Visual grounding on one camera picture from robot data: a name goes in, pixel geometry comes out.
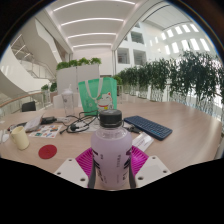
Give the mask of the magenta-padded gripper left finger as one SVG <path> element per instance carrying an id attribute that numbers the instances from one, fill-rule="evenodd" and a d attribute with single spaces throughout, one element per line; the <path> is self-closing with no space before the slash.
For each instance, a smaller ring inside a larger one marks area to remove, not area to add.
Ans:
<path id="1" fill-rule="evenodd" d="M 92 149 L 85 150 L 76 158 L 66 159 L 54 174 L 81 187 L 93 189 L 96 170 Z"/>

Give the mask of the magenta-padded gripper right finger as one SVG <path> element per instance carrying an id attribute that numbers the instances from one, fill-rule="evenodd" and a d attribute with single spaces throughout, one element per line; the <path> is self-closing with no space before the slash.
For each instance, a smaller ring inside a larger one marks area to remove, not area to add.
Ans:
<path id="1" fill-rule="evenodd" d="M 143 187 L 170 174 L 170 170 L 157 156 L 148 156 L 139 148 L 132 147 L 129 166 L 131 188 Z"/>

